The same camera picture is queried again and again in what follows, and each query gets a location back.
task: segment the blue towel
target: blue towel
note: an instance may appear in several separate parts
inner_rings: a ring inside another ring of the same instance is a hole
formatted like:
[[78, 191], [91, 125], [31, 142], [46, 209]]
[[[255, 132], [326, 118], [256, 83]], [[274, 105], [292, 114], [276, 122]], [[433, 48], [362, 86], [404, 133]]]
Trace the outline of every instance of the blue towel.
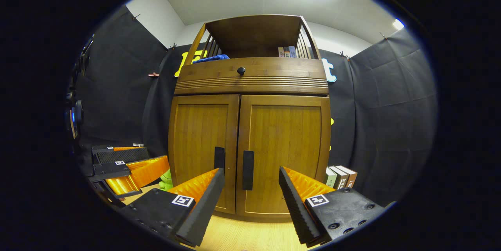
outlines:
[[207, 58], [204, 58], [202, 60], [193, 61], [192, 64], [200, 63], [200, 62], [207, 62], [207, 61], [214, 61], [214, 60], [229, 60], [229, 57], [226, 54], [221, 54], [221, 55], [216, 55], [213, 57], [207, 57]]

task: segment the book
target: book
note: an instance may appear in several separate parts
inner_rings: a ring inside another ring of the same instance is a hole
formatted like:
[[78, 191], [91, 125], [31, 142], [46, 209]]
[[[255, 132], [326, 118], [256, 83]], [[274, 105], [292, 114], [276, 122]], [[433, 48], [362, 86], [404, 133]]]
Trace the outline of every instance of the book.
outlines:
[[283, 54], [285, 57], [290, 57], [290, 51], [288, 50], [288, 46], [283, 47]]
[[288, 47], [288, 51], [290, 52], [290, 56], [291, 56], [291, 57], [297, 57], [297, 56], [296, 56], [296, 48], [295, 48], [295, 47], [293, 47], [293, 46], [289, 46], [289, 47]]
[[338, 174], [334, 173], [329, 167], [325, 168], [325, 180], [324, 183], [329, 187], [334, 187], [334, 182], [336, 182]]
[[346, 167], [343, 166], [336, 166], [338, 169], [348, 173], [350, 176], [348, 177], [348, 182], [346, 184], [346, 187], [353, 188], [353, 185], [355, 183], [355, 179], [357, 178], [357, 172], [352, 171]]
[[343, 170], [338, 169], [335, 166], [330, 166], [329, 169], [331, 169], [334, 173], [338, 174], [338, 177], [336, 178], [336, 181], [334, 182], [333, 189], [344, 188], [346, 185], [346, 181], [348, 180], [348, 177], [350, 175], [345, 173]]

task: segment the wooden drawer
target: wooden drawer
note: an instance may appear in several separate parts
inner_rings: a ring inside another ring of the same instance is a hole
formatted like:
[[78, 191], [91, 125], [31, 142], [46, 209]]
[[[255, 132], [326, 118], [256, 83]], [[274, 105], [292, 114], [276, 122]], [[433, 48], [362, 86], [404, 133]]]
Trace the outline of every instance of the wooden drawer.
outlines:
[[[243, 76], [236, 70], [245, 68]], [[186, 65], [174, 94], [291, 93], [328, 95], [322, 60], [247, 57]]]

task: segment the wooden cabinet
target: wooden cabinet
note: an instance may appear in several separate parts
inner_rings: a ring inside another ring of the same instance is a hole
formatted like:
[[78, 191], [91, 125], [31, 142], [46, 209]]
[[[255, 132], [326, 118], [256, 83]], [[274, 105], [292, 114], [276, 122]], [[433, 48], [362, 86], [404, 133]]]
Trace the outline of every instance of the wooden cabinet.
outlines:
[[[202, 54], [227, 54], [229, 60], [191, 64], [206, 31]], [[297, 58], [278, 57], [281, 46], [295, 46]], [[256, 15], [205, 23], [186, 62], [169, 121], [174, 185], [214, 169], [214, 148], [224, 147], [225, 187], [216, 210], [289, 217], [279, 168], [323, 181], [329, 158], [329, 89], [306, 21]], [[245, 72], [237, 72], [240, 67]]]
[[[329, 99], [242, 96], [238, 134], [236, 210], [252, 217], [286, 217], [281, 166], [323, 181], [329, 156]], [[243, 189], [243, 152], [254, 151], [252, 190]]]
[[169, 121], [169, 162], [174, 185], [214, 169], [214, 148], [224, 147], [225, 185], [217, 211], [235, 213], [238, 94], [177, 96]]

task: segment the green plush toy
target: green plush toy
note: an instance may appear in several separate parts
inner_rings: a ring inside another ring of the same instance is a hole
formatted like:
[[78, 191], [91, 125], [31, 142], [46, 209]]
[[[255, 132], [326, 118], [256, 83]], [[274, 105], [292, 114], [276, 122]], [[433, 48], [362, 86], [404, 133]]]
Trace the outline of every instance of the green plush toy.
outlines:
[[172, 176], [170, 176], [170, 169], [165, 172], [165, 174], [160, 176], [160, 179], [162, 180], [158, 184], [160, 185], [160, 189], [163, 191], [168, 191], [169, 189], [173, 188], [174, 186], [172, 185]]

